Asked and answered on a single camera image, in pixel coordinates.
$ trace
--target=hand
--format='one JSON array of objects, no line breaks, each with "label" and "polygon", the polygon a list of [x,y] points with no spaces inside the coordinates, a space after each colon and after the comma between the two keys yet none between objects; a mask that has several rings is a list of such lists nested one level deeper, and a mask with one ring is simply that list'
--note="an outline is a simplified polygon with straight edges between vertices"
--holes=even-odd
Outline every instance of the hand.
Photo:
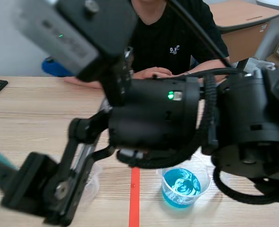
[{"label": "hand", "polygon": [[165,68],[158,68],[153,67],[146,70],[142,70],[134,74],[134,79],[145,79],[145,78],[152,78],[154,75],[157,77],[170,77],[172,76],[172,72]]},{"label": "hand", "polygon": [[82,82],[79,79],[77,79],[76,77],[65,77],[64,81],[70,84],[76,84],[76,85],[80,85],[83,87],[92,87],[92,88],[97,88],[97,89],[101,89],[101,84],[97,81],[95,82],[90,82],[90,83],[86,83],[86,82]]}]

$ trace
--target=white wall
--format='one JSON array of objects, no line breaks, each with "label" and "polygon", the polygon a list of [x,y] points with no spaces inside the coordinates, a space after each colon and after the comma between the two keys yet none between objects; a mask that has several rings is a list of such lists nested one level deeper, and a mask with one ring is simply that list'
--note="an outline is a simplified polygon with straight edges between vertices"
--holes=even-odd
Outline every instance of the white wall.
[{"label": "white wall", "polygon": [[0,76],[41,76],[41,62],[47,53],[36,47],[10,21],[16,0],[0,0]]}]

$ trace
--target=screw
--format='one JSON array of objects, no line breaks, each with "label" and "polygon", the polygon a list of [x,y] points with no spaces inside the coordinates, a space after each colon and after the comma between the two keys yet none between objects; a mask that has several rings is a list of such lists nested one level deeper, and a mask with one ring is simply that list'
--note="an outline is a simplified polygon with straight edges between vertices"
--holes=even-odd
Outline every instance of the screw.
[{"label": "screw", "polygon": [[100,7],[94,0],[86,0],[85,7],[90,13],[97,13]]},{"label": "screw", "polygon": [[68,182],[64,181],[58,184],[55,190],[55,198],[62,200],[68,194],[69,185]]},{"label": "screw", "polygon": [[276,67],[274,65],[268,65],[267,68],[271,71],[276,70]]},{"label": "screw", "polygon": [[247,164],[247,165],[252,165],[252,164],[255,164],[256,161],[252,160],[252,159],[244,159],[242,161],[244,164]]}]

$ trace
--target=green led light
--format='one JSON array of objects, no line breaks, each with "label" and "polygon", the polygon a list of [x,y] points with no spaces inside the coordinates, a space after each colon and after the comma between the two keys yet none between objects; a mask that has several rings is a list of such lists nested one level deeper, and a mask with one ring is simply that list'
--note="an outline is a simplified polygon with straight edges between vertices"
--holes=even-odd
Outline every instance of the green led light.
[{"label": "green led light", "polygon": [[169,98],[169,99],[173,99],[173,98],[174,98],[174,95],[173,95],[173,94],[169,94],[169,95],[168,95],[168,98]]}]

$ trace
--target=blue liquid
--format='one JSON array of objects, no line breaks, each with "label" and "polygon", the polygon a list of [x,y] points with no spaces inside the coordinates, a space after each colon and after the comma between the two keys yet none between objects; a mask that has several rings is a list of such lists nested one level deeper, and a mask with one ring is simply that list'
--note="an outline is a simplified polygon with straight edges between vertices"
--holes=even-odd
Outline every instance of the blue liquid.
[{"label": "blue liquid", "polygon": [[[173,191],[182,195],[199,195],[201,186],[197,177],[183,168],[171,169],[163,176],[168,185]],[[177,195],[171,190],[164,192],[162,190],[164,199],[172,206],[177,208],[186,208],[191,205],[190,198]]]}]

